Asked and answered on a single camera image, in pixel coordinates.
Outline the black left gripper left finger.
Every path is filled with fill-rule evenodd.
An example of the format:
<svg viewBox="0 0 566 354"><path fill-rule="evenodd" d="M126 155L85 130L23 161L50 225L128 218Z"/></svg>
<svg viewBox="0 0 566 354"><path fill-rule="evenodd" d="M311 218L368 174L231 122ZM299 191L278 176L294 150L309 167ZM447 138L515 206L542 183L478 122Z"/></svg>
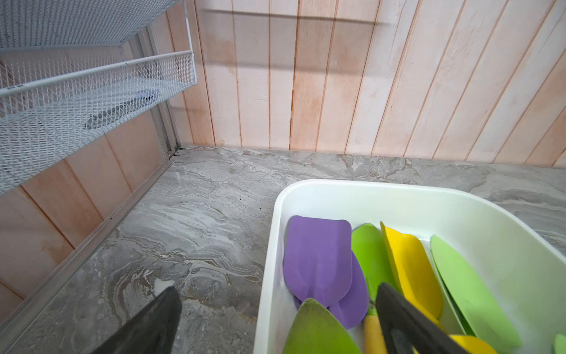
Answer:
<svg viewBox="0 0 566 354"><path fill-rule="evenodd" d="M179 293L170 286L94 352L171 353L181 311Z"/></svg>

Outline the green shovel yellow handle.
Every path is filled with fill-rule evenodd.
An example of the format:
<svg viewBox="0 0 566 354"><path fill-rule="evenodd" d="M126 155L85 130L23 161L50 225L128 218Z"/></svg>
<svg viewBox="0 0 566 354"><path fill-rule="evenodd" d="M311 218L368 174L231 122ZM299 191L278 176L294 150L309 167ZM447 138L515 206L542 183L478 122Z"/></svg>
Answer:
<svg viewBox="0 0 566 354"><path fill-rule="evenodd" d="M373 224L360 225L352 232L352 251L366 280L369 305L363 321L364 353L387 353L376 308L377 290L388 283L399 290L393 275L383 234Z"/></svg>

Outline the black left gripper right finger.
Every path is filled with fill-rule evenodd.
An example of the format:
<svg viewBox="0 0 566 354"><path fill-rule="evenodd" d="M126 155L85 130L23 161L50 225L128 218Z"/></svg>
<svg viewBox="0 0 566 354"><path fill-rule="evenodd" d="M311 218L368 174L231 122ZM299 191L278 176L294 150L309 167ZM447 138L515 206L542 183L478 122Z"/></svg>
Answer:
<svg viewBox="0 0 566 354"><path fill-rule="evenodd" d="M388 353L467 352L388 283L380 284L376 306Z"/></svg>

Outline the olive green pointed shovel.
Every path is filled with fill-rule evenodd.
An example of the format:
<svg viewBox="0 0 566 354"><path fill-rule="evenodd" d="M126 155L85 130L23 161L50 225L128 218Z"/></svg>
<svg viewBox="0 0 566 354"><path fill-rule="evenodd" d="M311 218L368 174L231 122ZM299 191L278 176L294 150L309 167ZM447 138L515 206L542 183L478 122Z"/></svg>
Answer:
<svg viewBox="0 0 566 354"><path fill-rule="evenodd" d="M362 353L343 325L313 298L299 307L282 352Z"/></svg>

